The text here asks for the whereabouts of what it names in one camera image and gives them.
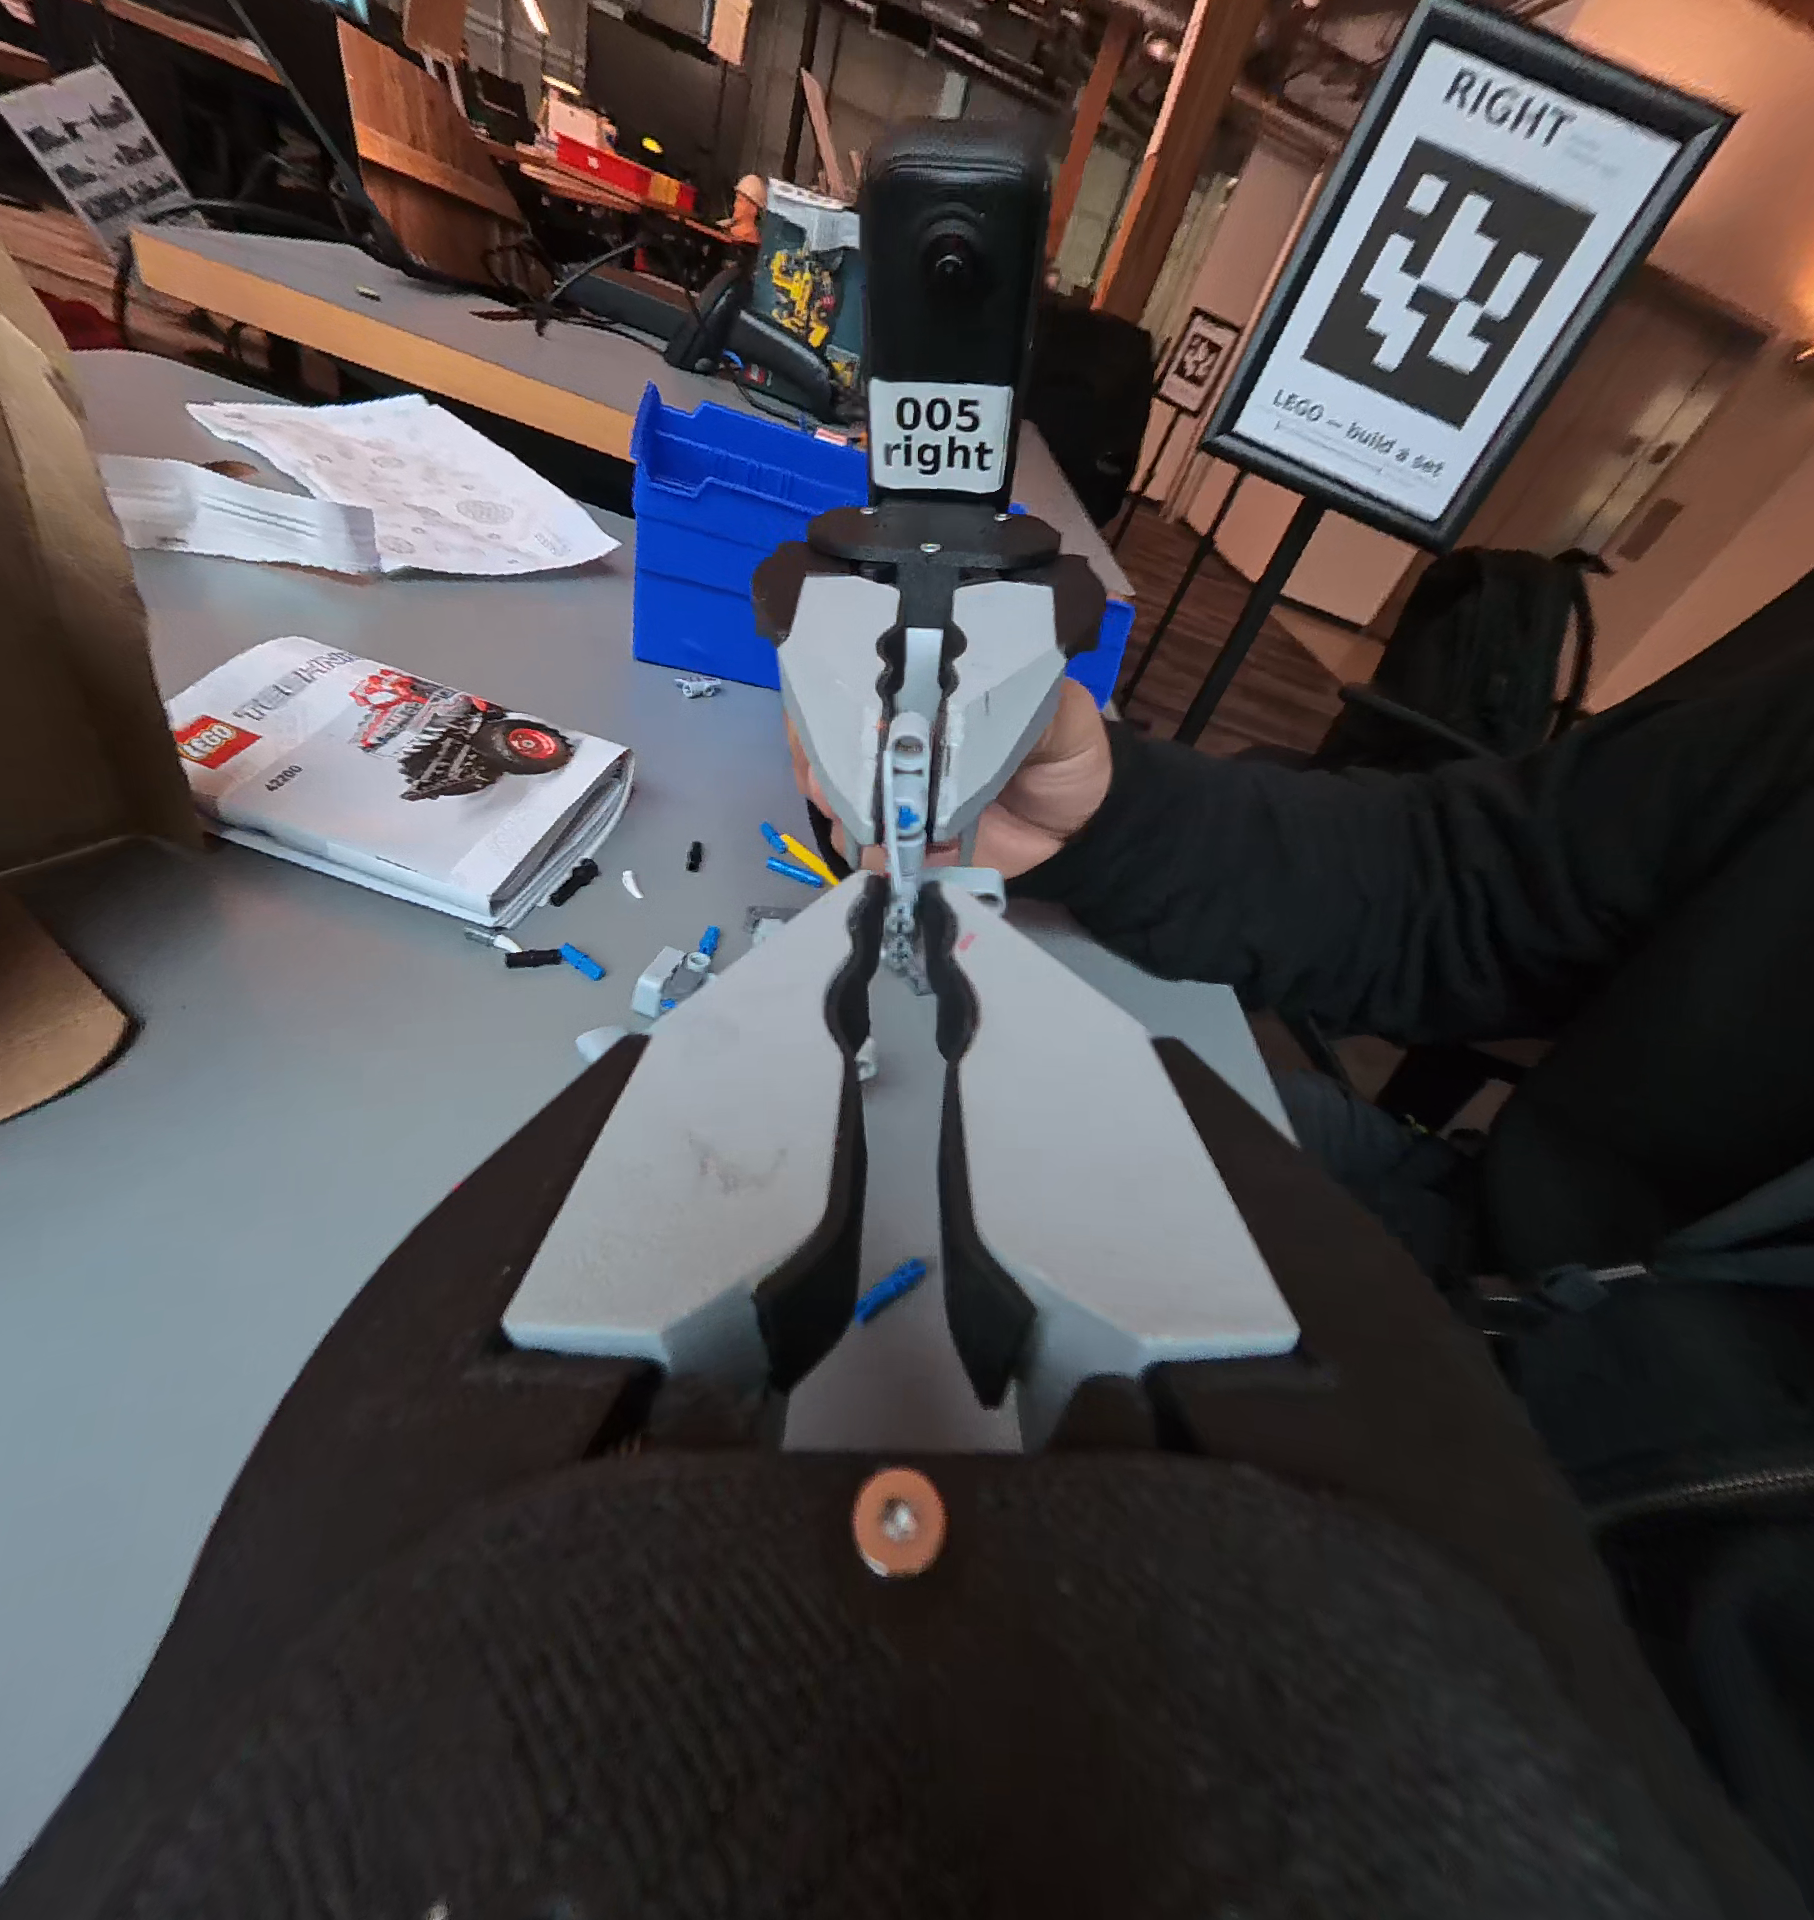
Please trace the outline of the framed marker sign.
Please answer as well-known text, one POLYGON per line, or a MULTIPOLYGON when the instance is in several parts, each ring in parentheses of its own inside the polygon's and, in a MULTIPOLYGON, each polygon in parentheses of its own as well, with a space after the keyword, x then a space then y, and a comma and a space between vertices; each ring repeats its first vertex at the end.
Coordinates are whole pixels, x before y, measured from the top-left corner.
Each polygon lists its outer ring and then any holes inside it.
POLYGON ((1431 556, 1461 541, 1737 119, 1493 9, 1414 9, 1197 441, 1298 505, 1179 743, 1325 517, 1431 556))

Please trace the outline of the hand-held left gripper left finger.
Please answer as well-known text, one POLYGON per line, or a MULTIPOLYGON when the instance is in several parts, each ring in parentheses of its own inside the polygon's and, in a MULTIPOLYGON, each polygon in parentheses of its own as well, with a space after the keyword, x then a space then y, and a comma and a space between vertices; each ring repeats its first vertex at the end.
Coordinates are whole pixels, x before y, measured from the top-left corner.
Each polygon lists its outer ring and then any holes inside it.
POLYGON ((647 1037, 586 1074, 613 1093, 521 1277, 523 1352, 630 1358, 670 1377, 792 1389, 849 1327, 888 885, 823 894, 647 1037))

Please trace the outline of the grey lego panel subassembly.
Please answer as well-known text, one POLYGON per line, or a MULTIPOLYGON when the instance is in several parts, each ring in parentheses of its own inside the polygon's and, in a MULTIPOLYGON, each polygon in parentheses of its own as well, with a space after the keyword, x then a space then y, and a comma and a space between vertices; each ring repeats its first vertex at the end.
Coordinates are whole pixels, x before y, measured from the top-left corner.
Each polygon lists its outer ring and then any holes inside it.
POLYGON ((699 993, 712 971, 721 939, 720 926, 707 926, 690 948, 661 947, 633 979, 631 1015, 653 1024, 699 993))

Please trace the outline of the printed cardboard lego box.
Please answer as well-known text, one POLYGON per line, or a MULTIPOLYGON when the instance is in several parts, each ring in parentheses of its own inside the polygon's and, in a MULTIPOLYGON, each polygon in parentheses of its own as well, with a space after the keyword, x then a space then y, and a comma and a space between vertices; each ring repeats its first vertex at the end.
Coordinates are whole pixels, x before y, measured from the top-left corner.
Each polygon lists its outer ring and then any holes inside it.
POLYGON ((0 243, 0 1124, 131 1029, 3 877, 127 837, 201 827, 73 357, 0 243))

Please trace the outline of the white instruction booklet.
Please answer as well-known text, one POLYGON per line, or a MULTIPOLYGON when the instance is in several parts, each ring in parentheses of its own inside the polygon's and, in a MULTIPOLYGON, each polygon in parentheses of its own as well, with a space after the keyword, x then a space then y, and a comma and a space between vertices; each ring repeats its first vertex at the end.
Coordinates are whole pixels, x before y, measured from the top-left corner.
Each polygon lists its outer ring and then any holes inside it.
POLYGON ((166 715, 213 833, 491 931, 545 905, 631 798, 620 743, 302 636, 166 715))

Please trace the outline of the white paper sheets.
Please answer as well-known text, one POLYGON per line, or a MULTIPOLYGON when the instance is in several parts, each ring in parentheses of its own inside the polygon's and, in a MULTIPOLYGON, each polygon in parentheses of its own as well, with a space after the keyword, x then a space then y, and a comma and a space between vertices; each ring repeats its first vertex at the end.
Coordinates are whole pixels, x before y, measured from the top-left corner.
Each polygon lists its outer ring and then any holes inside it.
POLYGON ((423 397, 192 404, 187 413, 295 491, 213 463, 102 453, 105 494, 131 549, 350 578, 525 578, 618 548, 583 505, 423 397))

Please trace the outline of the blue plastic bin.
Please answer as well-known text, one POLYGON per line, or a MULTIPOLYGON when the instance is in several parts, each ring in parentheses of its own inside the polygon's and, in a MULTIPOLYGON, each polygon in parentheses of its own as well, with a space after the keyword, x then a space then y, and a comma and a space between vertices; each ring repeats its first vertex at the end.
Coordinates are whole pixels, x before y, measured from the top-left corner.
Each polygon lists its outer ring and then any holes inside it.
POLYGON ((823 512, 863 505, 867 452, 649 384, 631 422, 631 653, 679 674, 778 687, 751 578, 823 512))

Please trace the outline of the black desk phone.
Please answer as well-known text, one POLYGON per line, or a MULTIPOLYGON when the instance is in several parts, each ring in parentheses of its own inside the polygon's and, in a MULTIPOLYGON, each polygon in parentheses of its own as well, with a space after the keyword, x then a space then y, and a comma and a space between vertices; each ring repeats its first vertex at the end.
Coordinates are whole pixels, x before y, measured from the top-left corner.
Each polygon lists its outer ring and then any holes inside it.
POLYGON ((679 372, 721 378, 763 373, 785 404, 811 419, 840 425, 844 407, 830 361, 751 303, 751 275, 740 265, 717 274, 670 337, 663 360, 679 372))

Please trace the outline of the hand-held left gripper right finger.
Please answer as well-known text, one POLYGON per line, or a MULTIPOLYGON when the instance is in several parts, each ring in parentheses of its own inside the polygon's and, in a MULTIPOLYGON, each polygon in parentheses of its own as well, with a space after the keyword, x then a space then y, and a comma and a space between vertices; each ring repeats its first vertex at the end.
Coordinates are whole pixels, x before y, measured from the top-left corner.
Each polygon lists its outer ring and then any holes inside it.
POLYGON ((920 890, 943 1058, 943 1304, 981 1404, 1295 1356, 1215 1152, 1240 1105, 957 879, 920 890))

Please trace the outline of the small marker sign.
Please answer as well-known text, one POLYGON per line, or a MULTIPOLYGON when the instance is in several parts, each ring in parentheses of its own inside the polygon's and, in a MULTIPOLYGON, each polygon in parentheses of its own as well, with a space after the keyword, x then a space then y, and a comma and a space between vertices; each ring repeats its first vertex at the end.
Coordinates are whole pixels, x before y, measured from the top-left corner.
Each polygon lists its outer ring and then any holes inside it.
POLYGON ((1162 356, 1155 402, 1184 418, 1197 415, 1215 394, 1224 369, 1234 365, 1242 337, 1242 324, 1232 324, 1206 307, 1194 307, 1162 356))

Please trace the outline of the black chair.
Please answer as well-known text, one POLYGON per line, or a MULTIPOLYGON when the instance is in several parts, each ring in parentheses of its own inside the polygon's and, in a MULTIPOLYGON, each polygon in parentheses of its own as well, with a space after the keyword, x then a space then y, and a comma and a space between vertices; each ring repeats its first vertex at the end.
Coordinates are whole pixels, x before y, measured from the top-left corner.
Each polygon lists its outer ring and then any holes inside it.
POLYGON ((1582 719, 1596 637, 1588 585, 1609 572, 1584 549, 1458 548, 1431 562, 1374 679, 1341 687, 1311 767, 1427 772, 1559 738, 1582 719))

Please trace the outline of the person's right forearm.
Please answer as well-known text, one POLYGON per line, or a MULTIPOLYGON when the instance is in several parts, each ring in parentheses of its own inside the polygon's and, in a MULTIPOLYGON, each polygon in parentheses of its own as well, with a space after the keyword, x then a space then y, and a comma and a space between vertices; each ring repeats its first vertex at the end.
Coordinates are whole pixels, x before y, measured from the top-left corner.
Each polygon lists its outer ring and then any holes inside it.
POLYGON ((1542 1037, 1633 960, 1814 1024, 1814 570, 1518 758, 1327 772, 1111 724, 1112 786, 1013 879, 1169 979, 1399 1043, 1542 1037))

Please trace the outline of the person's right hand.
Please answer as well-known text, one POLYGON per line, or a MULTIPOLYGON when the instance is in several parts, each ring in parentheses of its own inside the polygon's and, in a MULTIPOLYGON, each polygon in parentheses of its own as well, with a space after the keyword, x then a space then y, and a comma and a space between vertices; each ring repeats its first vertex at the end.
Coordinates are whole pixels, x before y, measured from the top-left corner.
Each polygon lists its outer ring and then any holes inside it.
POLYGON ((1101 708, 1067 679, 1053 719, 994 802, 957 841, 932 841, 928 868, 989 868, 1013 882, 1064 851, 1112 786, 1112 739, 1101 708))

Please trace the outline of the grey LEGO Technic assembly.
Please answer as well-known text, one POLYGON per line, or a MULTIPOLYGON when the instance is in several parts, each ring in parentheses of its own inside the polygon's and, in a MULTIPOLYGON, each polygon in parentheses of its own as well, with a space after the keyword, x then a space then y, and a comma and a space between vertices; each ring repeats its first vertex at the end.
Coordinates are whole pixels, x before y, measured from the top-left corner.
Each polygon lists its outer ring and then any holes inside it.
POLYGON ((875 823, 888 902, 880 957, 916 996, 932 995, 920 952, 920 885, 935 837, 935 745, 925 715, 895 713, 880 752, 875 823))

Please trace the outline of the long background table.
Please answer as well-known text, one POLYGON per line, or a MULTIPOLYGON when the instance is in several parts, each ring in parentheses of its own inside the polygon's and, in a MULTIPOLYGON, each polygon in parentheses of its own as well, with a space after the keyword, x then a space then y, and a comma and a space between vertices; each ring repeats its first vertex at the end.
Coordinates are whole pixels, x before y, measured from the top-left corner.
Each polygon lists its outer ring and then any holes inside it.
POLYGON ((756 391, 666 368, 649 339, 577 324, 537 335, 493 303, 428 289, 347 245, 140 225, 131 250, 140 281, 161 296, 618 462, 653 386, 682 411, 710 404, 802 433, 756 391))

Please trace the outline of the white sign black text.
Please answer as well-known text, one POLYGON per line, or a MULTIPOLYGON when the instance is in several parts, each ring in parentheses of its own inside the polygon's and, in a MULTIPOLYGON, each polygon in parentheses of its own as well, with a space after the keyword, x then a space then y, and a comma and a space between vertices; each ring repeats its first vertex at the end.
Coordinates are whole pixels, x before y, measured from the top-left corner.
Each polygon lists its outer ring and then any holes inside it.
POLYGON ((187 182, 105 63, 0 94, 0 119, 116 256, 134 227, 205 223, 187 182))

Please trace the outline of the colourful toy box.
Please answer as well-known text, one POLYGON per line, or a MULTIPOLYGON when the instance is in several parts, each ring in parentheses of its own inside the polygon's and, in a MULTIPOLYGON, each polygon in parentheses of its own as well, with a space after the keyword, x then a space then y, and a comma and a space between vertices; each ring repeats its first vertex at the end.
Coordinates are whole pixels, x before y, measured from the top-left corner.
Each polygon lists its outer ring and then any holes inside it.
POLYGON ((787 180, 765 180, 751 304, 823 360, 839 397, 858 397, 867 343, 858 209, 787 180))

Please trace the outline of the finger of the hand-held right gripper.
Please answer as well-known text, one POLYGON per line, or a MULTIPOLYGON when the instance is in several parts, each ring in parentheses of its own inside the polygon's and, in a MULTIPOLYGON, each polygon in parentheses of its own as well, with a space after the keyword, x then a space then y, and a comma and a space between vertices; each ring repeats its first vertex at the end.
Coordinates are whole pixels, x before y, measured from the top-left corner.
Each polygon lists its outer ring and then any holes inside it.
POLYGON ((943 696, 935 845, 965 841, 1027 763, 1058 713, 1067 663, 1052 585, 962 585, 952 624, 962 651, 943 696))
POLYGON ((859 575, 808 575, 794 622, 776 646, 780 694, 809 798, 834 819, 859 862, 882 849, 880 752, 898 705, 884 641, 898 591, 859 575))

